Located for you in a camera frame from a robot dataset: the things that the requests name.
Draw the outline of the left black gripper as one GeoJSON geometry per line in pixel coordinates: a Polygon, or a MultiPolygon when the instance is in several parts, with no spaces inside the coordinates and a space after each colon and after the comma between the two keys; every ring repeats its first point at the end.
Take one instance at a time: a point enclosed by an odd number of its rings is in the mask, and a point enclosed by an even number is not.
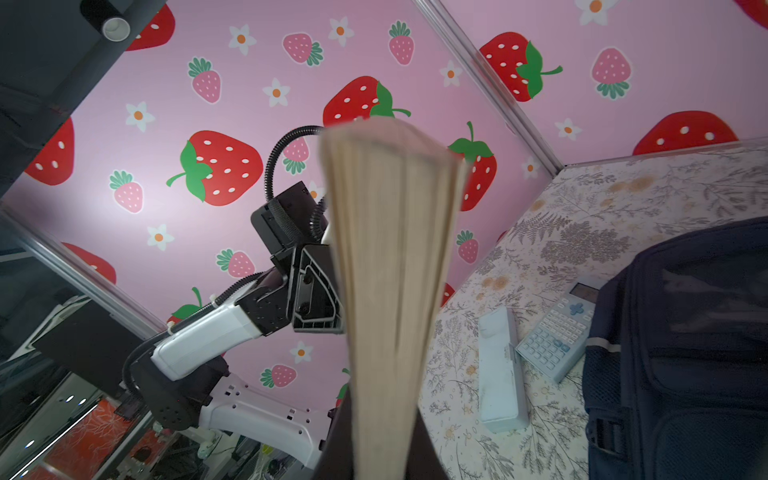
{"type": "Polygon", "coordinates": [[[251,224],[270,254],[260,274],[236,301],[263,336],[290,327],[301,333],[343,333],[342,305],[329,245],[312,228],[326,227],[303,182],[267,201],[251,224]]]}

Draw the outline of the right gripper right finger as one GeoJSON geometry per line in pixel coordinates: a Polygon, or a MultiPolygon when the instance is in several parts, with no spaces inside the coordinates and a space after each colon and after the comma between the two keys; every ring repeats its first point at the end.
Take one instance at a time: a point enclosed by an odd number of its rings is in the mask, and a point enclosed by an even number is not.
{"type": "Polygon", "coordinates": [[[419,409],[417,409],[408,454],[407,478],[409,480],[449,480],[419,409]]]}

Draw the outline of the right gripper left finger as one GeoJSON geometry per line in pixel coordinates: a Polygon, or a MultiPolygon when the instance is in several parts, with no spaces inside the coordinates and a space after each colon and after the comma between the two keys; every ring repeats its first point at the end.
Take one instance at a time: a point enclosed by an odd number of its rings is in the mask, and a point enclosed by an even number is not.
{"type": "Polygon", "coordinates": [[[348,390],[337,408],[312,480],[352,480],[354,478],[352,426],[353,400],[352,391],[348,390]]]}

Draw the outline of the brown black scroll book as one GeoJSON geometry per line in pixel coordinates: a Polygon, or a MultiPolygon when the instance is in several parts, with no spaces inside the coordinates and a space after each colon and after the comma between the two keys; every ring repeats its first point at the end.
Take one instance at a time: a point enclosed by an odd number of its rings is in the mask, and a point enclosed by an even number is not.
{"type": "Polygon", "coordinates": [[[353,475],[401,479],[467,165],[389,117],[331,127],[320,150],[352,367],[353,475]]]}

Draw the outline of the navy blue student backpack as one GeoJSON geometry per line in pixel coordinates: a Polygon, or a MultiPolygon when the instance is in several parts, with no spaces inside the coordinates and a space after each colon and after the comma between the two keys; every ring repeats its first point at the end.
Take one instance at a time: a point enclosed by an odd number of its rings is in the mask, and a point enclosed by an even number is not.
{"type": "Polygon", "coordinates": [[[582,392],[592,479],[767,475],[767,221],[675,237],[600,290],[582,392]]]}

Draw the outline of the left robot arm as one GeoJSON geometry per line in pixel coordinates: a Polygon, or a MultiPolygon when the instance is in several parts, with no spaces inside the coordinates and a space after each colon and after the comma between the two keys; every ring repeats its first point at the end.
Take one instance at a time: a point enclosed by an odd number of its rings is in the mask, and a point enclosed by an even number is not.
{"type": "Polygon", "coordinates": [[[344,331],[340,288],[329,245],[326,205],[298,182],[276,194],[275,166],[288,145],[322,131],[295,128],[280,138],[265,168],[265,204],[251,223],[271,255],[272,268],[250,274],[207,305],[142,343],[127,357],[122,377],[165,428],[191,427],[239,434],[270,445],[305,467],[317,466],[335,412],[277,401],[233,374],[232,348],[290,327],[298,333],[344,331]]]}

